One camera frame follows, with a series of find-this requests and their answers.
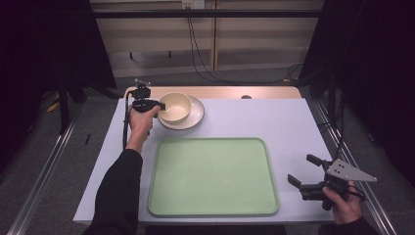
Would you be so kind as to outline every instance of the bowl on plate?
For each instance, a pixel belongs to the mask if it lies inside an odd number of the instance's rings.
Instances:
[[[184,121],[192,110],[189,96],[183,93],[168,93],[163,95],[160,103],[165,104],[165,111],[159,111],[159,118],[169,124],[178,124]]]

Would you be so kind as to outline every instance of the metal frame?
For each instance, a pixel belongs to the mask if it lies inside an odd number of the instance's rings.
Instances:
[[[72,131],[74,129],[76,121],[80,116],[82,109],[83,104],[80,104],[67,130],[63,134],[59,135],[55,147],[53,148],[52,153],[50,154],[49,159],[46,162],[46,165],[43,167],[39,177],[37,178],[36,183],[31,189],[30,194],[25,200],[23,206],[21,207],[17,217],[13,221],[13,224],[9,229],[7,235],[20,235],[25,233],[28,225],[30,224],[31,219],[33,218],[34,213],[36,212],[37,206],[41,201],[43,193],[46,189],[46,185],[53,174],[55,166],[57,165],[62,155],[62,152],[64,151],[69,141],[69,138],[72,134]]]
[[[37,14],[91,17],[95,19],[136,18],[321,18],[322,10],[95,10],[93,12],[45,12]]]
[[[341,142],[341,133],[337,128],[333,128],[330,125],[329,118],[328,118],[328,110],[324,106],[322,102],[315,103],[316,109],[320,115],[320,117],[325,121],[328,127],[328,131],[332,140],[336,146],[339,146]],[[340,149],[340,158],[347,162],[350,165],[353,165],[358,168],[357,162],[354,159],[353,155],[351,154],[347,144],[345,142],[342,143],[342,147]],[[396,231],[393,228],[391,220],[389,219],[388,213],[385,211],[381,203],[379,202],[378,198],[375,196],[375,193],[372,191],[370,185],[367,182],[356,182],[356,185],[359,187],[360,190],[363,191],[364,195],[366,196],[366,203],[367,207],[372,213],[375,222],[378,224],[378,227],[382,234],[384,235],[396,235]]]

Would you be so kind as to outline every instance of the gray floor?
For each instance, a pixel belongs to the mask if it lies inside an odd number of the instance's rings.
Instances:
[[[280,49],[245,49],[221,50],[217,71],[234,71],[249,69],[287,68],[300,64],[305,57],[306,49],[302,47]],[[171,52],[132,52],[132,60],[128,53],[111,53],[109,59],[115,77],[162,75],[195,71],[193,59],[198,71],[209,65],[209,50]]]
[[[207,81],[190,70],[193,68],[161,72],[166,74],[143,73],[140,78],[151,81],[154,85],[229,85],[221,81]],[[213,72],[213,74],[220,79],[234,82],[252,82],[241,83],[242,85],[289,85],[289,82],[284,81],[268,83],[281,80],[287,76],[287,72],[287,68],[256,68],[222,70]],[[118,88],[113,89],[114,92],[122,94],[126,87],[133,84],[135,77],[131,73],[127,72],[125,73],[127,77],[119,77],[116,80]],[[86,92],[89,96],[88,100],[82,106],[71,138],[54,168],[52,178],[47,182],[41,200],[36,205],[36,211],[24,229],[25,234],[80,234],[85,228],[84,225],[71,220],[98,157],[116,105],[116,101],[93,90],[87,89]],[[300,93],[307,99],[315,115],[316,123],[321,123],[322,120],[315,111],[315,103],[326,102],[327,95],[325,94],[321,100],[312,100],[308,95],[308,87],[300,88]],[[45,99],[42,107],[47,107],[52,98],[53,96]],[[70,103],[72,114],[78,108],[78,104]],[[382,146],[369,140],[368,130],[348,105],[345,107],[344,114],[346,144],[360,168],[378,177],[379,181],[371,184],[371,188],[391,219],[396,234],[413,234],[415,231],[413,222],[415,221],[415,190],[389,163]],[[41,109],[32,131],[3,173],[3,180],[0,184],[0,234],[7,234],[9,231],[54,148],[59,130],[59,112],[45,113],[44,109]],[[336,146],[328,131],[322,129],[322,136],[334,155]],[[364,207],[364,216],[375,225],[366,207]],[[285,228],[289,235],[302,235],[317,234],[318,226],[318,224],[289,224]]]

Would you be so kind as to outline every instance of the white table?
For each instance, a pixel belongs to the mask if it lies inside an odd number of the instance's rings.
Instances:
[[[143,224],[220,224],[220,223],[289,223],[330,221],[330,211],[324,211],[319,201],[303,201],[297,188],[288,183],[291,174],[304,184],[323,180],[321,167],[308,162],[312,154],[330,160],[330,154],[314,122],[306,101],[294,99],[200,99],[205,106],[204,119],[191,129],[172,130],[154,121],[154,128],[145,143],[139,221]],[[121,152],[124,100],[119,100],[101,153],[91,174],[85,193],[73,218],[89,223],[94,214],[98,187],[108,168]],[[257,137],[268,149],[280,207],[271,216],[238,217],[155,217],[148,210],[148,196],[158,144],[167,137]]]

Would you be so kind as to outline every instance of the black sleeve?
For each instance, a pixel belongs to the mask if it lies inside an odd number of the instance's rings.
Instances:
[[[338,235],[378,235],[378,232],[363,217],[351,223],[336,225],[336,232]]]
[[[363,217],[358,220],[336,225],[324,224],[319,230],[320,235],[379,235],[379,233]]]
[[[83,234],[136,234],[143,159],[124,150],[110,167],[98,189],[95,214]]]

